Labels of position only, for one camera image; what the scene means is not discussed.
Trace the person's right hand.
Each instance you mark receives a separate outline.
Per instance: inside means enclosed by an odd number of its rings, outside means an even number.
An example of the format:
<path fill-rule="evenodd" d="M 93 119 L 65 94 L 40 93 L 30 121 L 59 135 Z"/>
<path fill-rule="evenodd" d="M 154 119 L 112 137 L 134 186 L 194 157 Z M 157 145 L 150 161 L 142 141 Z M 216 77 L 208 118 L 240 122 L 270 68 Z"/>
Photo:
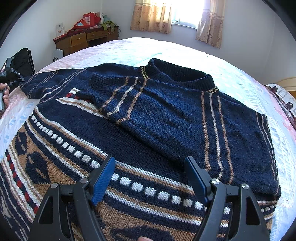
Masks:
<path fill-rule="evenodd" d="M 139 238 L 137 239 L 137 241 L 153 241 L 153 240 L 151 240 L 151 239 L 148 238 L 148 237 L 139 237 Z"/>

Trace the person's left hand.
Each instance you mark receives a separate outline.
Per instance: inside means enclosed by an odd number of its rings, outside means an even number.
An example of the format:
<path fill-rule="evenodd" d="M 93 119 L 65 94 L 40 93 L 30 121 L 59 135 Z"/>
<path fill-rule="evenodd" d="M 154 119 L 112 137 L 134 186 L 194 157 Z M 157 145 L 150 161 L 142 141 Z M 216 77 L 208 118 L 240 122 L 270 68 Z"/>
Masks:
<path fill-rule="evenodd" d="M 5 110 L 9 106 L 10 87 L 6 83 L 1 83 L 1 110 Z"/>

